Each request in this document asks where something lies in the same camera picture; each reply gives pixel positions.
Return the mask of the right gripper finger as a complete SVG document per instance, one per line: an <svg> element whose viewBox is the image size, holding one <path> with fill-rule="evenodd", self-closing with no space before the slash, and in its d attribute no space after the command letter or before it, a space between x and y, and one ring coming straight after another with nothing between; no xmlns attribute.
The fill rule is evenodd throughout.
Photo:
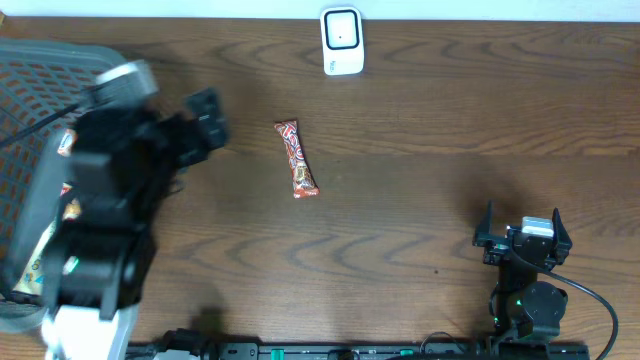
<svg viewBox="0 0 640 360"><path fill-rule="evenodd" d="M493 202L489 200L487 203L486 212L483 215L480 223L475 228L475 232L474 232L475 241L488 241L492 236L491 234L492 213L493 213Z"/></svg>
<svg viewBox="0 0 640 360"><path fill-rule="evenodd" d="M555 208L553 211L552 225L554 230L555 248L557 250L570 250L572 248L572 240L562 223L558 208Z"/></svg>

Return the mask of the small orange snack box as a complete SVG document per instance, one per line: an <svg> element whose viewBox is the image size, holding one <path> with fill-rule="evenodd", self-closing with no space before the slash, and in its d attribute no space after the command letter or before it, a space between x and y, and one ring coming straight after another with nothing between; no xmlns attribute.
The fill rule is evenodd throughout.
<svg viewBox="0 0 640 360"><path fill-rule="evenodd" d="M74 143L77 140L77 134L73 129L66 129L59 142L57 153L64 157L69 157L72 152Z"/></svg>

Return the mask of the red Top chocolate bar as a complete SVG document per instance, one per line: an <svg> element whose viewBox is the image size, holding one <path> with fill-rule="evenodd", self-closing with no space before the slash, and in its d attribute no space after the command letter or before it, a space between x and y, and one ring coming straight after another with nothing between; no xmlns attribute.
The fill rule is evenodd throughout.
<svg viewBox="0 0 640 360"><path fill-rule="evenodd" d="M283 140L288 163L292 173L293 196L296 199L316 196L320 193L308 167L296 120L287 120L274 124L275 130Z"/></svg>

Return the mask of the yellow chips bag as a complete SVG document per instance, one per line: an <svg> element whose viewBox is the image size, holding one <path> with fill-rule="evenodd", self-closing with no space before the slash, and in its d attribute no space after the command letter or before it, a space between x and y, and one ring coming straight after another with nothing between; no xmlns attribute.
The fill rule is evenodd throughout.
<svg viewBox="0 0 640 360"><path fill-rule="evenodd" d="M43 252L61 222L75 220L81 213L73 192L75 184L65 181L34 186L20 213L6 265L10 294L39 297L45 280Z"/></svg>

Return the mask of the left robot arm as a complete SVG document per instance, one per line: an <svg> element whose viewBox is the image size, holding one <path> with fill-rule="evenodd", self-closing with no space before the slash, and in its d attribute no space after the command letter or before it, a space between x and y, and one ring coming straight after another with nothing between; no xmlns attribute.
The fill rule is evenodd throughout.
<svg viewBox="0 0 640 360"><path fill-rule="evenodd" d="M217 93L189 96L190 119L143 102L96 107L74 125L71 189L43 251L41 331L49 359L122 359L156 253L152 227L177 173L228 140Z"/></svg>

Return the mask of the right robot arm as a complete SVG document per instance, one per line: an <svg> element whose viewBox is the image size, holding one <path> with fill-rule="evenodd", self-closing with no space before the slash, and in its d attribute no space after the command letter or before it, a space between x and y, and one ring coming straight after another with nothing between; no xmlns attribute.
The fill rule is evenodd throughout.
<svg viewBox="0 0 640 360"><path fill-rule="evenodd" d="M573 246L558 210L550 219L524 217L503 236L491 231L493 207L475 229L473 245L484 249L483 263L498 268L490 301L494 347L500 343L546 344L560 333L567 293L538 275L564 263Z"/></svg>

